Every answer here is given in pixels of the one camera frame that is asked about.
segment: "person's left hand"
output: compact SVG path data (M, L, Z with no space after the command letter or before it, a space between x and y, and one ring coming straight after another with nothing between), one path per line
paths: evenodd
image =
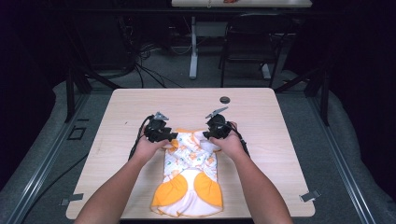
M146 126L143 127L140 136L144 134L145 129ZM142 136L137 143L136 150L132 158L136 158L140 162L143 162L142 164L146 164L154 156L158 148L164 147L167 144L169 144L167 139L162 140L161 142L152 143L146 136Z

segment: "wooden table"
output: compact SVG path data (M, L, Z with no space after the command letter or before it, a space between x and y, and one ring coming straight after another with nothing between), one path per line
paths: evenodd
M93 193L127 162L147 116L160 111L169 118L166 126L173 130L207 130L205 117L225 106L219 101L222 96L231 102L221 115L237 122L251 158L274 182L291 215L313 216L313 203L304 203L299 196L308 188L273 90L239 88L114 91L74 192L84 197L69 204L67 217L75 219ZM154 191L163 181L163 157L164 151L158 150L142 169L121 218L173 218L149 209ZM218 160L224 211L208 218L250 217L233 162L222 152L218 152Z

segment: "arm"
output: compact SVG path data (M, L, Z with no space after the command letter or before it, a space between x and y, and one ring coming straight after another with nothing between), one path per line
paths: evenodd
M75 223L118 223L142 167L167 140L151 143L140 138L136 151L85 203Z
M231 131L225 139L210 138L235 163L255 223L292 223L288 207L270 179L242 148L238 135Z

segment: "person's right hand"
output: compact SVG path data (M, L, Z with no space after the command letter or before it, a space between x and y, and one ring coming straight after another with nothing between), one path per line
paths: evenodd
M233 127L236 129L236 123L231 122ZM230 157L233 161L235 158L240 156L241 154L245 154L245 151L241 144L241 139L236 132L230 131L226 138L217 139L215 137L210 137L209 141L213 144L221 147L221 151L223 151L228 157Z

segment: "black device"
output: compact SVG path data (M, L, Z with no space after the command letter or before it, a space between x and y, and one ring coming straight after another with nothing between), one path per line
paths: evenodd
M204 137L226 138L231 131L232 124L226 121L221 114L215 115L207 123L209 132L204 132Z
M143 135L140 136L143 126L146 121L149 120L148 125L143 132ZM134 146L131 149L131 153L129 154L128 160L132 158L134 155L134 151L136 150L137 143L139 139L143 136L146 136L150 142L161 142L162 140L168 139L172 141L172 139L177 138L177 133L171 133L171 128L165 127L166 122L164 120L169 120L165 115L161 112L157 112L155 115L148 116L142 123L139 129L139 133L137 134L136 141L134 142Z
M157 112L146 126L144 134L150 142L160 142L165 139L172 141L177 137L177 133L171 133L172 128L165 127L166 122L163 121L163 118L166 117Z
M233 124L230 121L226 121L224 116L222 116L219 112L227 109L228 106L217 109L213 111L211 114L206 116L206 118L210 118L210 120L206 123L209 126L209 132L203 132L204 137L209 139L210 137L215 138L226 138L231 130L236 132L239 139L241 140L242 147L247 155L250 157L248 153L248 147L245 140L242 138L242 135L236 130Z

